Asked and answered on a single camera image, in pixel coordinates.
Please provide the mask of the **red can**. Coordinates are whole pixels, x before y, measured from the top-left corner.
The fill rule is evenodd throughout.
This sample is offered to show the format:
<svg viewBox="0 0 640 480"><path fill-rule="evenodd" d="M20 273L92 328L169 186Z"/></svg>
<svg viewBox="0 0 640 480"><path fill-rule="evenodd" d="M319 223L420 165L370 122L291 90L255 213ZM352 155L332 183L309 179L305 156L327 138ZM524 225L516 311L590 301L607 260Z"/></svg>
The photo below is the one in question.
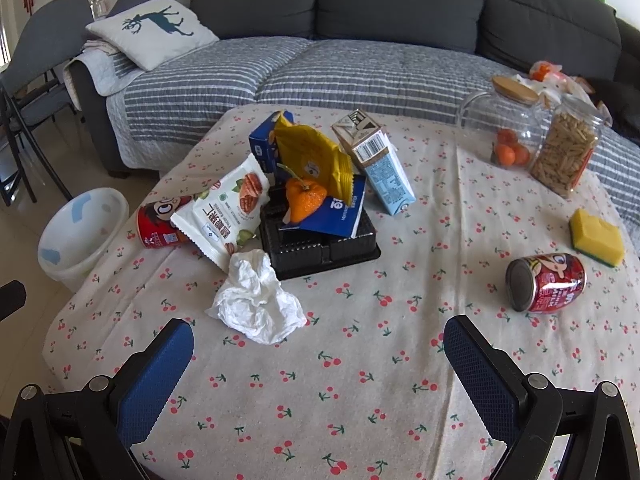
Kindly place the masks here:
<svg viewBox="0 0 640 480"><path fill-rule="evenodd" d="M192 200L191 196L178 196L142 205L137 212L137 230L143 246L163 248L185 243L188 239L171 223L171 216Z"/></svg>
<svg viewBox="0 0 640 480"><path fill-rule="evenodd" d="M582 260L566 252L517 258L506 267L506 294L516 312L559 311L575 301L586 285Z"/></svg>

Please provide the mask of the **yellow green sponge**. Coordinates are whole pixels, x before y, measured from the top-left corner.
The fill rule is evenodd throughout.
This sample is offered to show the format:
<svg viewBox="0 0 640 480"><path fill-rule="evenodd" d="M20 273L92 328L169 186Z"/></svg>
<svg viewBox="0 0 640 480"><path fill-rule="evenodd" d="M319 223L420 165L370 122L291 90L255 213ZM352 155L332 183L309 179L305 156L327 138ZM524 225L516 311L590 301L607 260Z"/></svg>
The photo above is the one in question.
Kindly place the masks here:
<svg viewBox="0 0 640 480"><path fill-rule="evenodd" d="M623 262L625 246L617 226L582 208L572 214L568 224L575 250L612 268Z"/></svg>

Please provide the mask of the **white tissue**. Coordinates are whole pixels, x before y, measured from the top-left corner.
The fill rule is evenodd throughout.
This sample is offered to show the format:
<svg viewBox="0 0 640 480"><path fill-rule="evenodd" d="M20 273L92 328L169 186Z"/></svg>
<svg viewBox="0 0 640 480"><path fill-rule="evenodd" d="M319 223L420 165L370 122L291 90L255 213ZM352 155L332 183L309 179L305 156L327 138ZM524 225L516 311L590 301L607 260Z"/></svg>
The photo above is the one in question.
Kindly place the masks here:
<svg viewBox="0 0 640 480"><path fill-rule="evenodd" d="M261 249L231 257L227 279L205 313L256 344L280 344L307 323L302 304L282 288Z"/></svg>

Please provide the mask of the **white nut snack packet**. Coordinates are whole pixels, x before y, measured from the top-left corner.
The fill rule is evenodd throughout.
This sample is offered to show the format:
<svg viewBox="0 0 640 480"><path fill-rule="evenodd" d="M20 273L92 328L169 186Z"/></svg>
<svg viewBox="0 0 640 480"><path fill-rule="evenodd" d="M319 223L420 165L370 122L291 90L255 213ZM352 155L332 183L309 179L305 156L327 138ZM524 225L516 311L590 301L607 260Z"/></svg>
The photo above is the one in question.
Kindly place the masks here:
<svg viewBox="0 0 640 480"><path fill-rule="evenodd" d="M224 272L231 256L256 235L270 183L253 154L182 206L170 222Z"/></svg>

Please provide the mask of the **blue tissue box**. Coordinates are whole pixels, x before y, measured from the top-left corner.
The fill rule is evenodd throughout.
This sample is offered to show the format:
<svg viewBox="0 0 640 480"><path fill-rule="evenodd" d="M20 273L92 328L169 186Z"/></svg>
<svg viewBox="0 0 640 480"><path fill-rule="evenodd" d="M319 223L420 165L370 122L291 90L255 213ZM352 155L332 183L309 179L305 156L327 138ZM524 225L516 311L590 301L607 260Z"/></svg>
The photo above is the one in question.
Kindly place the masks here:
<svg viewBox="0 0 640 480"><path fill-rule="evenodd" d="M320 208L300 223L282 223L281 231L304 230L341 238L355 238L363 211L367 180L361 174L354 177L352 203L328 196Z"/></svg>

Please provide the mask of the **orange tangerine with stem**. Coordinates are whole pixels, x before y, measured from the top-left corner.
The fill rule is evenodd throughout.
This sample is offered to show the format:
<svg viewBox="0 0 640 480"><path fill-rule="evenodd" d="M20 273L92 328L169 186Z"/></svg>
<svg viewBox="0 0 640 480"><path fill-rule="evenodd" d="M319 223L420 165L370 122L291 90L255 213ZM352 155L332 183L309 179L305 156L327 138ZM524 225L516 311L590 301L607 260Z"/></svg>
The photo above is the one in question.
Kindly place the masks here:
<svg viewBox="0 0 640 480"><path fill-rule="evenodd" d="M277 164L277 167L290 176L285 183L290 222L299 224L320 208L328 191L314 179L299 177L289 166Z"/></svg>

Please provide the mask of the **light blue milk carton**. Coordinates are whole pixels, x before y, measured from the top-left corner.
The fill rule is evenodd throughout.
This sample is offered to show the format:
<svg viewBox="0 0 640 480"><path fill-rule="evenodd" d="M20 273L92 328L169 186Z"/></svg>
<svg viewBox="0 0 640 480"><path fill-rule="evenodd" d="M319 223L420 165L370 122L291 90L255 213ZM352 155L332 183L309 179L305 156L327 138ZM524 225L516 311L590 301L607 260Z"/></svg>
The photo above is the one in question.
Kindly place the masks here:
<svg viewBox="0 0 640 480"><path fill-rule="evenodd" d="M390 216L416 201L397 150L375 119L363 110L353 110L334 122L332 130Z"/></svg>

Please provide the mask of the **blue cracker box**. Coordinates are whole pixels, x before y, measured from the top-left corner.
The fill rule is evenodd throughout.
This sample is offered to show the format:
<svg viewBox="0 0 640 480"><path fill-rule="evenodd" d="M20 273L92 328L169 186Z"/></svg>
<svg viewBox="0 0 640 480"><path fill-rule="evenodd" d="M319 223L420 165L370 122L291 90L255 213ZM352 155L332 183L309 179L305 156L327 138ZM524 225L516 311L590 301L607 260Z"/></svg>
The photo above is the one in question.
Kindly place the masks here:
<svg viewBox="0 0 640 480"><path fill-rule="evenodd" d="M255 156L260 168L267 176L275 176L280 162L278 144L274 134L274 126L278 119L283 116L289 122L294 122L294 116L288 110L278 110L268 116L259 126L257 126L248 136L250 150Z"/></svg>

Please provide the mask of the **yellow snack bag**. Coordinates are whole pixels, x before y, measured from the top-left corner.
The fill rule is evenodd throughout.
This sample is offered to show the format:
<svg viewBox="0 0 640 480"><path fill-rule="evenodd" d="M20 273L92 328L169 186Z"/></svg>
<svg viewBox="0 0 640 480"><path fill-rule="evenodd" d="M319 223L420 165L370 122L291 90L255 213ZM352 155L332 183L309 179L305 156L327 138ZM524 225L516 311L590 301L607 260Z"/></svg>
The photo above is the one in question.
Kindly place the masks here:
<svg viewBox="0 0 640 480"><path fill-rule="evenodd" d="M354 170L341 148L314 127L294 124L281 112L273 126L282 164L324 186L329 196L352 204Z"/></svg>

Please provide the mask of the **white plastic trash bin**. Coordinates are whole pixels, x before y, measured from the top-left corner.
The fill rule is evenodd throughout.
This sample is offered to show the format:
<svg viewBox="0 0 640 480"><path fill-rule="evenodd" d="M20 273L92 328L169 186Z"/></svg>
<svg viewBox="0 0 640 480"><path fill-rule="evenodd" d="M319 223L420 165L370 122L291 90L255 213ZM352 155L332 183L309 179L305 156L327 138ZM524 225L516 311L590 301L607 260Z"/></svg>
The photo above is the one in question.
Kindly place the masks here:
<svg viewBox="0 0 640 480"><path fill-rule="evenodd" d="M129 218L125 196L94 188L63 206L44 228L37 256L47 276L78 292L99 258Z"/></svg>

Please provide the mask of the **cherry print tablecloth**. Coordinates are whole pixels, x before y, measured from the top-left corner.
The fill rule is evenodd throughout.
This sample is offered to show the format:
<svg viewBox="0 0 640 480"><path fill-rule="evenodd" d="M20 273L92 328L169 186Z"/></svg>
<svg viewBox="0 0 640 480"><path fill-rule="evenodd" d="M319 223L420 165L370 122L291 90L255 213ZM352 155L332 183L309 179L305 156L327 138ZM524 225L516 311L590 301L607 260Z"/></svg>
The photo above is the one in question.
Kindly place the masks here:
<svg viewBox="0 0 640 480"><path fill-rule="evenodd" d="M570 249L585 209L620 222L598 176L570 198L488 164L467 133L382 115L416 201L366 211L380 258L306 273L284 288L305 327L282 344L249 341L208 309L224 274L184 244L145 248L128 222L58 314L43 359L67 390L111 375L172 318L194 333L192 362L134 452L166 479L485 479L502 445L488 436L442 346L468 316L521 370L560 388L620 389L639 417L639 260L585 263L587 286L555 314L513 311L515 258Z"/></svg>

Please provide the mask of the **glass jar with tangerines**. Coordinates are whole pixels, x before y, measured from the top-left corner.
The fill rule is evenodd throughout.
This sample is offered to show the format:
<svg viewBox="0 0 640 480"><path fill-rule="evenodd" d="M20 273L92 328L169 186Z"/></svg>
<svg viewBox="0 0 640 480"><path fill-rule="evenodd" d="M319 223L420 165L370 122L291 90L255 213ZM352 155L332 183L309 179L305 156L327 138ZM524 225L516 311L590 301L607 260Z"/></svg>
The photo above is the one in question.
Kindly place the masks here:
<svg viewBox="0 0 640 480"><path fill-rule="evenodd" d="M507 76L463 99L456 126L478 146L478 154L503 169L529 170L544 136L538 94Z"/></svg>

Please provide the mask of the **grey folding chair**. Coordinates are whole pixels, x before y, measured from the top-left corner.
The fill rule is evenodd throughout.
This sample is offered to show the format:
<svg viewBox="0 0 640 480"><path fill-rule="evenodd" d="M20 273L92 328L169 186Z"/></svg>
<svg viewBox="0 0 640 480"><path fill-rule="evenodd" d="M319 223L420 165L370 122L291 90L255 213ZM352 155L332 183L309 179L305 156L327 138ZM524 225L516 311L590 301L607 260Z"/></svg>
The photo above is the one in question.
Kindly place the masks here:
<svg viewBox="0 0 640 480"><path fill-rule="evenodd" d="M73 195L54 170L34 136L41 126L73 101L66 85L57 76L40 86L27 90L37 79L52 74L78 55L86 41L86 26L92 22L88 0L52 0L38 9L27 21L18 38L11 62L1 73L1 125L6 132L16 170L1 182L2 200L9 205L20 185L24 185L30 199L35 202L32 185L20 157L17 138L24 136L43 169L66 200Z"/></svg>

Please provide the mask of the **white deer print pillow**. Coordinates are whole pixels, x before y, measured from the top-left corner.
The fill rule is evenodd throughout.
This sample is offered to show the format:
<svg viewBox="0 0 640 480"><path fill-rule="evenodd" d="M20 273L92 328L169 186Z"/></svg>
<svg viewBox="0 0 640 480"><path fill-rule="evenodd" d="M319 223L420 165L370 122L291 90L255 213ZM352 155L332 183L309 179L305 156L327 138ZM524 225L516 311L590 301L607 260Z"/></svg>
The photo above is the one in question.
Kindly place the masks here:
<svg viewBox="0 0 640 480"><path fill-rule="evenodd" d="M176 0L145 1L86 29L145 72L219 40L193 11Z"/></svg>

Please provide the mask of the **dark grey sofa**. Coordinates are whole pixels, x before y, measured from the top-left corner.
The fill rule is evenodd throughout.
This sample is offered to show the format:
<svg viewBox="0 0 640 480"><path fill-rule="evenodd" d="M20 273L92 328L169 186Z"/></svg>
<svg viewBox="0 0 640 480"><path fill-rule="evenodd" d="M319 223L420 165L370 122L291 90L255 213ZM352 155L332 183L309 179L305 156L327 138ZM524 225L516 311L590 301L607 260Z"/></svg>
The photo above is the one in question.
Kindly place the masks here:
<svg viewBox="0 0 640 480"><path fill-rule="evenodd" d="M469 53L585 78L613 125L590 162L615 193L639 181L639 33L599 0L190 0L219 40L296 37Z"/></svg>

